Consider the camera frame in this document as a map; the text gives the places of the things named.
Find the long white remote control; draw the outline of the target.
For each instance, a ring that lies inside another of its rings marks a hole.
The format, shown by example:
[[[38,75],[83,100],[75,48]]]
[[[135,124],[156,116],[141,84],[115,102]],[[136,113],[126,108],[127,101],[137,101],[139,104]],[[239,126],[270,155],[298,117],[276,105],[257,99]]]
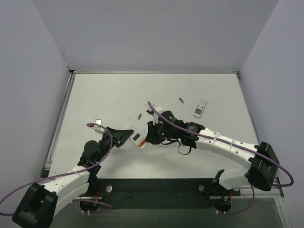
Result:
[[[139,147],[139,144],[143,140],[145,140],[146,135],[142,131],[139,131],[137,128],[135,128],[133,125],[128,124],[123,129],[124,130],[127,130],[127,129],[134,130],[134,133],[129,137],[129,140],[140,150],[143,150],[149,144],[148,142],[146,142],[142,147]]]

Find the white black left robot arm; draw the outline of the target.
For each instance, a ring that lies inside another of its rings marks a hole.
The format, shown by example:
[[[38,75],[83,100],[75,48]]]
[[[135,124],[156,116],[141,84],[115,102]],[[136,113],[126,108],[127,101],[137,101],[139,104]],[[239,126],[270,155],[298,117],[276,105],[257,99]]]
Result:
[[[101,162],[113,147],[121,147],[134,133],[131,129],[97,128],[102,131],[102,139],[85,143],[77,165],[66,173],[46,178],[46,183],[30,185],[12,215],[14,223],[22,228],[48,228],[57,213],[77,197],[96,193]]]

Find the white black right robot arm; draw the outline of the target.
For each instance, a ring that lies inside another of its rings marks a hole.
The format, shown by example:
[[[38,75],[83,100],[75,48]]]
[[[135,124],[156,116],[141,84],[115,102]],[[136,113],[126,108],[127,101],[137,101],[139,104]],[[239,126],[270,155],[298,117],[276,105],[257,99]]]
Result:
[[[270,144],[261,142],[256,145],[233,140],[198,123],[178,120],[171,111],[160,115],[152,110],[147,113],[153,117],[148,122],[148,143],[178,143],[190,150],[210,151],[240,164],[241,168],[217,173],[216,183],[227,190],[246,185],[263,191],[271,190],[279,161]]]

